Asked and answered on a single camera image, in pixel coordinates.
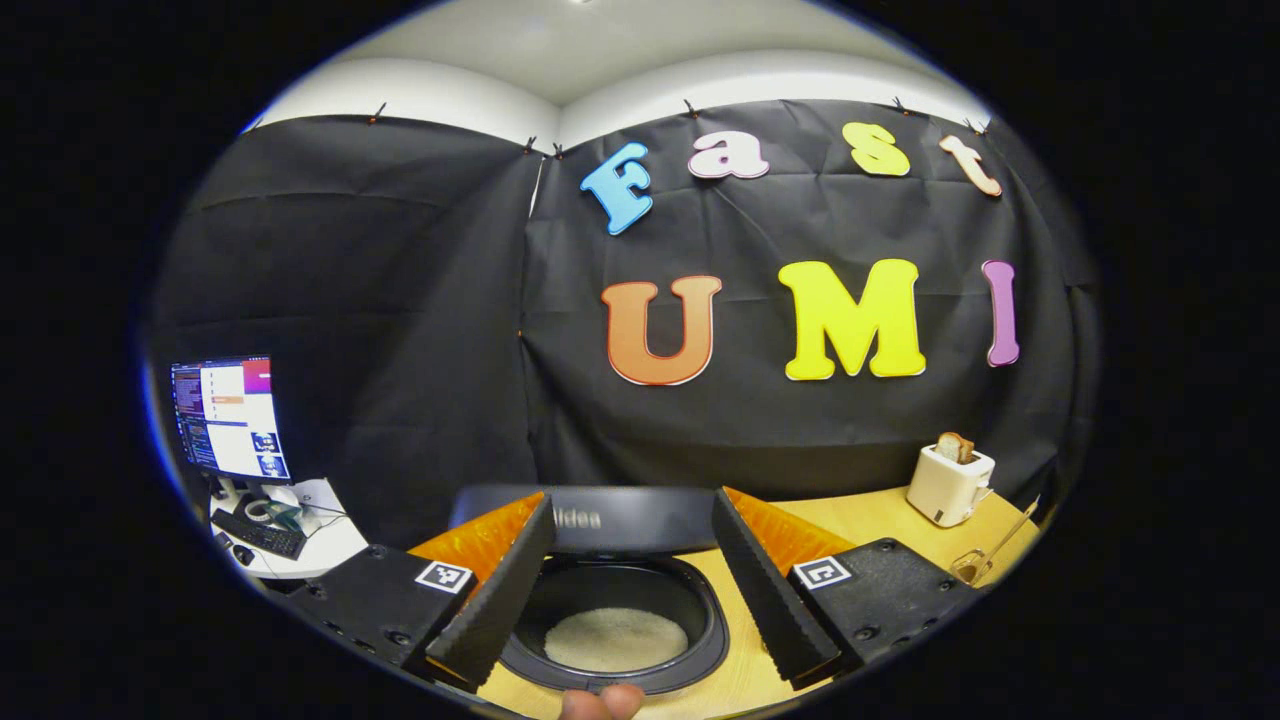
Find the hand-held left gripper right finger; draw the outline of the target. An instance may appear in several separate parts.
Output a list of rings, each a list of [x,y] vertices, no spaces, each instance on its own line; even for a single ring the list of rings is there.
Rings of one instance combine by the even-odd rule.
[[[852,544],[737,489],[712,527],[780,676],[800,691],[916,644],[980,592],[892,537]]]

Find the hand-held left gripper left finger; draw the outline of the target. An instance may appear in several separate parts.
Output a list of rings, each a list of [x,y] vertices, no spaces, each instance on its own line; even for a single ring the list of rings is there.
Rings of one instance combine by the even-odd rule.
[[[552,501],[536,492],[410,552],[371,544],[291,592],[291,607],[375,660],[475,692],[554,538]]]

